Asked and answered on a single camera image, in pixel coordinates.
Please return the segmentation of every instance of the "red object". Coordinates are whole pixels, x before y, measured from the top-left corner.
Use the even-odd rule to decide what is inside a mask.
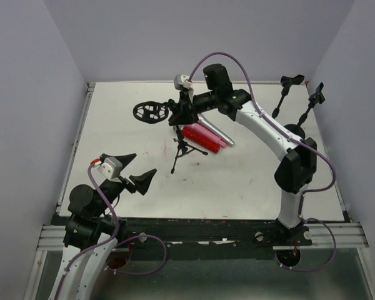
[[[90,164],[96,164],[98,161],[100,161],[99,158],[93,159],[92,162],[91,162]]]
[[[182,135],[213,153],[218,153],[219,149],[221,148],[220,144],[213,142],[208,137],[203,136],[201,133],[198,133],[187,126],[182,128]]]

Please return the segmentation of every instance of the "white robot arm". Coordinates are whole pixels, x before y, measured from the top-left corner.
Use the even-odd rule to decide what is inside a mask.
[[[217,108],[221,114],[248,128],[281,162],[275,173],[275,180],[281,187],[281,210],[277,220],[287,229],[295,228],[302,221],[299,215],[304,197],[302,192],[307,189],[316,171],[316,155],[298,146],[293,140],[302,141],[315,149],[316,143],[311,138],[304,141],[302,137],[280,125],[261,107],[254,107],[250,94],[245,90],[233,90],[224,66],[213,64],[205,67],[203,71],[207,87],[211,92],[195,96],[193,96],[193,84],[188,77],[176,76],[174,85],[181,92],[177,104],[174,102],[167,104],[172,112],[169,125],[198,122],[200,120],[195,116]],[[271,126],[264,117],[271,120],[274,126]]]
[[[276,126],[288,133],[292,138],[300,139],[299,136],[289,132],[274,119],[271,119]],[[243,104],[242,109],[236,112],[236,122],[248,128],[252,133],[260,138],[266,144],[276,157],[282,161],[288,153],[288,149],[294,149],[296,145],[290,140],[283,137],[274,128],[268,125],[262,116],[256,111],[251,101]],[[278,220],[287,228],[294,228],[301,222],[299,216],[299,205],[301,199],[301,191],[307,189],[304,185],[298,193],[286,192],[281,190],[281,210]]]
[[[119,230],[124,221],[116,220],[113,210],[112,218],[100,216],[124,189],[145,195],[157,171],[152,169],[140,176],[130,176],[129,179],[122,177],[121,171],[135,157],[136,154],[102,154],[91,163],[88,171],[96,189],[85,184],[72,189],[68,206],[72,215],[66,224],[61,265],[48,300],[90,299],[106,259],[118,241],[125,238],[124,232]],[[91,176],[91,169],[97,166],[97,170],[106,178],[100,186]]]

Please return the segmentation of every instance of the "black tripod stand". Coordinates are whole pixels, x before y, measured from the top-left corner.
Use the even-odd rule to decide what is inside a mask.
[[[171,169],[171,174],[174,174],[174,172],[175,172],[175,165],[176,165],[176,161],[178,160],[178,158],[181,158],[181,157],[189,154],[190,152],[193,152],[194,150],[199,151],[203,155],[208,155],[208,152],[200,150],[200,149],[188,144],[188,142],[186,142],[184,140],[184,136],[182,135],[181,129],[179,128],[178,125],[175,126],[175,132],[176,132],[177,139],[174,139],[174,141],[177,142],[177,151],[176,151],[176,156],[175,156],[175,160],[174,160],[174,165],[172,166],[172,169]]]

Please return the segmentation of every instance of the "tabletop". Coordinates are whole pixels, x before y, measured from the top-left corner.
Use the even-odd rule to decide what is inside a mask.
[[[277,84],[253,84],[259,105],[271,113],[281,96]],[[234,89],[248,90],[246,84]],[[195,93],[207,91],[203,82],[194,83]],[[136,153],[135,160],[122,171],[123,177],[140,175],[152,168],[157,173],[145,196],[124,191],[116,207],[118,216],[142,218],[276,219],[281,205],[281,189],[274,180],[279,161],[251,131],[217,110],[204,115],[234,141],[233,147],[203,156],[192,152],[178,160],[170,174],[177,150],[175,133],[166,121],[147,124],[134,119],[133,107],[144,101],[163,103],[178,100],[171,82],[99,82],[94,88],[79,145],[62,199],[60,216],[67,210],[69,193],[78,184],[90,184],[89,163],[102,153],[118,156]],[[285,98],[277,121],[296,123],[308,105],[306,86],[293,86]],[[321,153],[325,153],[313,112],[303,126]],[[93,171],[101,183],[104,178]],[[317,159],[317,172],[310,188],[329,184],[328,165]],[[303,214],[327,221],[343,221],[335,188],[306,196]]]

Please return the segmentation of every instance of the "gray wall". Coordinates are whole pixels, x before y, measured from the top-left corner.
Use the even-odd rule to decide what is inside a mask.
[[[173,79],[213,51],[235,55],[255,81],[311,77],[354,2],[44,1],[89,81]]]
[[[357,0],[311,79],[325,84],[316,109],[350,213],[375,260],[375,0]]]
[[[86,85],[41,0],[0,1],[0,299],[22,299]]]

